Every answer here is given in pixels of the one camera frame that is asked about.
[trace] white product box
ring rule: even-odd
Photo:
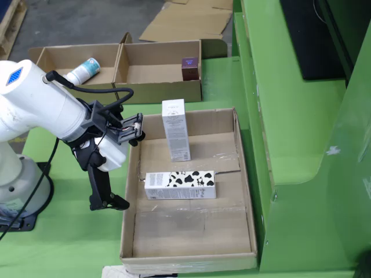
[[[149,200],[215,199],[215,172],[147,173],[144,189]]]
[[[184,100],[164,100],[162,121],[172,162],[191,160]]]

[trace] concrete floor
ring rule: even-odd
[[[134,42],[161,10],[164,0],[26,0],[26,17],[9,60],[28,59],[31,47],[117,43],[125,32]],[[232,20],[223,32],[229,53]],[[10,142],[21,153],[27,135]]]

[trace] small bottle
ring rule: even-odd
[[[75,86],[84,84],[91,77],[100,72],[100,65],[94,58],[89,58],[76,69],[64,75],[68,81],[73,83]]]

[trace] label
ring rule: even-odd
[[[169,184],[170,172],[148,173],[146,183],[148,186],[167,186]]]
[[[23,205],[24,203],[21,201],[21,199],[15,199],[5,203],[0,203],[0,211],[5,216],[15,217],[22,209]],[[26,210],[22,212],[21,217],[23,217],[25,214],[27,214]]]
[[[206,195],[205,188],[171,188],[171,189],[148,189],[147,197],[150,200],[188,200],[188,199],[215,199]]]
[[[90,77],[93,77],[100,71],[100,66],[97,60],[95,60],[94,58],[90,58],[87,61],[83,62],[81,66],[83,66],[87,70]]]
[[[20,69],[17,69],[15,72],[13,72],[9,79],[8,79],[8,82],[6,83],[6,86],[9,85],[9,84],[12,84],[13,82],[17,81],[21,75],[21,72],[22,72],[22,69],[23,67],[21,67]]]

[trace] small dark box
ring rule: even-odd
[[[183,58],[181,61],[181,73],[183,81],[198,80],[198,58]]]

